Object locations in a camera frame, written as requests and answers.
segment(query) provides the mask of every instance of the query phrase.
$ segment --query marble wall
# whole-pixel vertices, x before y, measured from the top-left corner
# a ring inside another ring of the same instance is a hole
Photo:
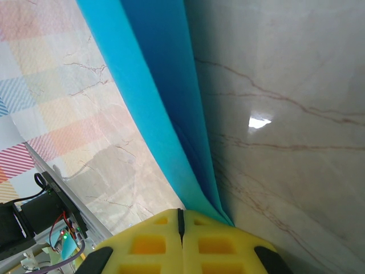
[[[294,273],[365,269],[365,2],[186,0],[222,198]]]

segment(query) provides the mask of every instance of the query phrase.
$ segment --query checkered pattern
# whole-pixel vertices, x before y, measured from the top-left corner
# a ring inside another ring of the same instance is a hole
[[[0,1],[0,60],[0,118],[11,115],[45,161],[62,159],[63,173],[92,159],[89,144],[102,149],[123,129],[118,117],[129,113],[116,107],[124,103],[75,0]],[[9,159],[18,149],[0,152],[0,202],[18,196],[12,178],[34,166]]]

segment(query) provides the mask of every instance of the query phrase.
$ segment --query marble surface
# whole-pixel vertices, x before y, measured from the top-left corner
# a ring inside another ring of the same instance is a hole
[[[3,1],[0,14],[0,97],[23,139],[92,213],[118,233],[182,208],[76,2]]]
[[[363,273],[365,2],[185,4],[235,224],[294,273]]]

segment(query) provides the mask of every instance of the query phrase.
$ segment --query blue foam sheet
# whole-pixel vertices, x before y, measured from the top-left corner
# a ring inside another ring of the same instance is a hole
[[[187,209],[223,211],[183,0],[78,0],[152,155]]]

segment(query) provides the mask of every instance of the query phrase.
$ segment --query black cable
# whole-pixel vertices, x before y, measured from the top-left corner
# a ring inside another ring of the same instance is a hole
[[[12,201],[10,201],[10,203],[17,203],[17,202],[21,202],[21,201],[25,201],[25,200],[30,200],[30,199],[33,199],[33,198],[39,196],[40,194],[42,194],[43,191],[46,190],[46,181],[43,179],[43,177],[41,176],[40,173],[34,174],[34,180],[35,180],[36,184],[42,189],[40,192],[38,192],[37,194],[35,194],[33,196],[12,200]]]

